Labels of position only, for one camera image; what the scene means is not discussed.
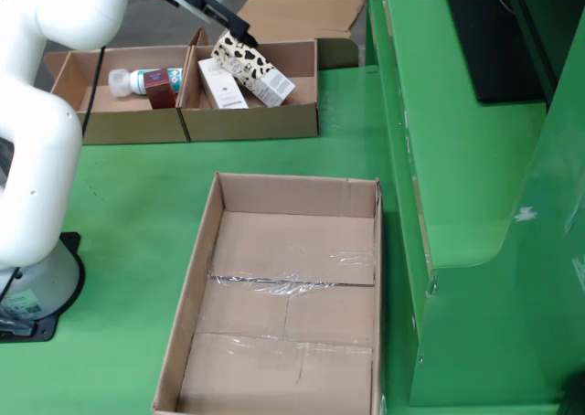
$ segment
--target white sticker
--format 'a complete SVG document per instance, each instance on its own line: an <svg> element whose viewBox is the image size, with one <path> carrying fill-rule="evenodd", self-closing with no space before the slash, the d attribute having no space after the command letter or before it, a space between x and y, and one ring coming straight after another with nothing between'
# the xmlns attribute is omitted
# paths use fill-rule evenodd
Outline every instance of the white sticker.
<svg viewBox="0 0 585 415"><path fill-rule="evenodd" d="M8 294L0 305L2 305L2 308L4 308L7 313L22 317L27 317L43 311L38 298L30 290Z"/></svg>
<svg viewBox="0 0 585 415"><path fill-rule="evenodd" d="M238 59L235 57L229 58L228 71L231 73L231 75L238 75L241 72L241 65L239 64Z"/></svg>

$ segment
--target white bottle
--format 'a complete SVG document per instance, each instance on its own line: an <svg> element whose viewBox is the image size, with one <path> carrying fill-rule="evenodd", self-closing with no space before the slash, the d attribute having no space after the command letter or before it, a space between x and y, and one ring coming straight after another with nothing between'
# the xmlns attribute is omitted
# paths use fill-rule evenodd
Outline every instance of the white bottle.
<svg viewBox="0 0 585 415"><path fill-rule="evenodd" d="M129 72L126 69L113 69L108 76L108 85L110 92L114 97L127 97L131 93L138 95L146 95L144 88L144 73L152 72L156 69L139 69L134 72ZM171 86L174 93L178 93L181 87L181 79L183 78L183 70L181 68L168 69L168 78L171 80Z"/></svg>

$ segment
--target cardboard box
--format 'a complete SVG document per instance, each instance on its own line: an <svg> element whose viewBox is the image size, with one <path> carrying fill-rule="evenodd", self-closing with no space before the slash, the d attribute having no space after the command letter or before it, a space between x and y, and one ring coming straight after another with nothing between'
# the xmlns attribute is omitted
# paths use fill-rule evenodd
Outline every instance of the cardboard box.
<svg viewBox="0 0 585 415"><path fill-rule="evenodd" d="M200 28L189 47L106 49L85 144L149 144L236 139L295 138L319 134L317 70L357 66L357 46L345 38L261 45L296 88L283 106L268 109L242 89L250 109L212 109L203 90L197 61L209 59L213 47ZM99 51L58 52L45 56L56 78L53 93L68 101L83 121ZM175 64L186 58L177 109L153 111L147 97L114 99L108 89L110 69L143 69Z"/></svg>
<svg viewBox="0 0 585 415"><path fill-rule="evenodd" d="M184 72L179 107L192 141L318 136L317 70L357 66L357 47L347 39L259 45L259 52L295 84L291 95L282 106L269 109L242 87L248 109L212 109L197 69L212 50L193 47Z"/></svg>
<svg viewBox="0 0 585 415"><path fill-rule="evenodd" d="M376 181L216 175L153 413L378 415L381 251Z"/></svg>
<svg viewBox="0 0 585 415"><path fill-rule="evenodd" d="M176 108L153 110L146 95L116 98L108 87L112 69L183 68L190 47L108 48L91 109L85 144L149 144L187 141L186 128ZM62 64L52 93L67 101L83 122L90 100L100 51L71 51ZM59 62L48 64L53 70Z"/></svg>

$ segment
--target label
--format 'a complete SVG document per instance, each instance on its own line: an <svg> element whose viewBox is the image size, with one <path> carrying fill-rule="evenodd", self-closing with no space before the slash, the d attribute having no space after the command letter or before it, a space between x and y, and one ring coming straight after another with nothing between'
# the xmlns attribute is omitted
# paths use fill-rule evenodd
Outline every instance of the label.
<svg viewBox="0 0 585 415"><path fill-rule="evenodd" d="M31 290L8 294L2 301L2 308L13 316L28 318L43 311L38 298Z"/></svg>
<svg viewBox="0 0 585 415"><path fill-rule="evenodd" d="M146 88L144 87L144 73L152 72L158 69L140 69L138 71L138 75L136 76L136 81L138 82L138 90L143 95L146 95ZM168 72L168 78L171 81L171 88L173 88L173 93L179 93L179 89L181 89L181 78L183 76L183 69L182 68L171 68L166 70Z"/></svg>
<svg viewBox="0 0 585 415"><path fill-rule="evenodd" d="M241 72L241 64L235 57L230 57L228 60L228 71L231 75L238 75Z"/></svg>

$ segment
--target small product box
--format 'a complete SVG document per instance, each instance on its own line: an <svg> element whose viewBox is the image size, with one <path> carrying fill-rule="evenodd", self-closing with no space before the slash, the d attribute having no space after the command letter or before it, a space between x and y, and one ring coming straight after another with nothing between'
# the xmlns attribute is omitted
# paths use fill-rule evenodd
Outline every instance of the small product box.
<svg viewBox="0 0 585 415"><path fill-rule="evenodd" d="M280 106L294 84L254 48L230 33L219 38L212 56L267 107Z"/></svg>
<svg viewBox="0 0 585 415"><path fill-rule="evenodd" d="M144 73L144 88L153 109L173 109L175 95L166 69Z"/></svg>
<svg viewBox="0 0 585 415"><path fill-rule="evenodd" d="M214 109L248 109L238 83L215 59L198 62L201 84Z"/></svg>

